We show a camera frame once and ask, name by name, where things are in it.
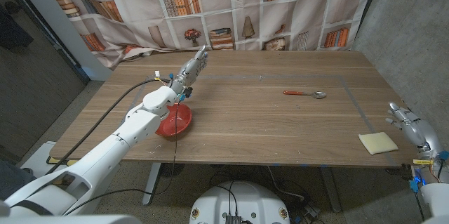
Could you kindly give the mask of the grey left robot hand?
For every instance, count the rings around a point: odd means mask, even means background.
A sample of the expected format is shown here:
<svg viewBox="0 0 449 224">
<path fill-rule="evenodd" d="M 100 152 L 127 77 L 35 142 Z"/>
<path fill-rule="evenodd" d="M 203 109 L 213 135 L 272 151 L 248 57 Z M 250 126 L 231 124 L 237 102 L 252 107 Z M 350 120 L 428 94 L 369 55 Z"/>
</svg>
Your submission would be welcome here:
<svg viewBox="0 0 449 224">
<path fill-rule="evenodd" d="M 181 67 L 170 86 L 174 92 L 180 94 L 196 81 L 201 70 L 207 65 L 208 53 L 206 49 L 206 45 L 202 46 L 202 48 L 196 52 L 195 56 Z"/>
</svg>

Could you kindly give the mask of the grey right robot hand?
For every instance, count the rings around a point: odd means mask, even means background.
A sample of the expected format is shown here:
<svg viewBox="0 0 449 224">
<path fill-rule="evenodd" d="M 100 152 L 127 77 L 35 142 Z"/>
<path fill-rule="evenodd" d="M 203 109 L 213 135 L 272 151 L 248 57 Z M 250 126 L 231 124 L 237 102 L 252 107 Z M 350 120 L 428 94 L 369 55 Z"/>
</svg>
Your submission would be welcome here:
<svg viewBox="0 0 449 224">
<path fill-rule="evenodd" d="M 416 147 L 420 159 L 437 157 L 445 150 L 428 121 L 393 102 L 389 102 L 388 113 L 395 119 L 386 118 L 385 121 L 403 132 L 405 139 Z"/>
</svg>

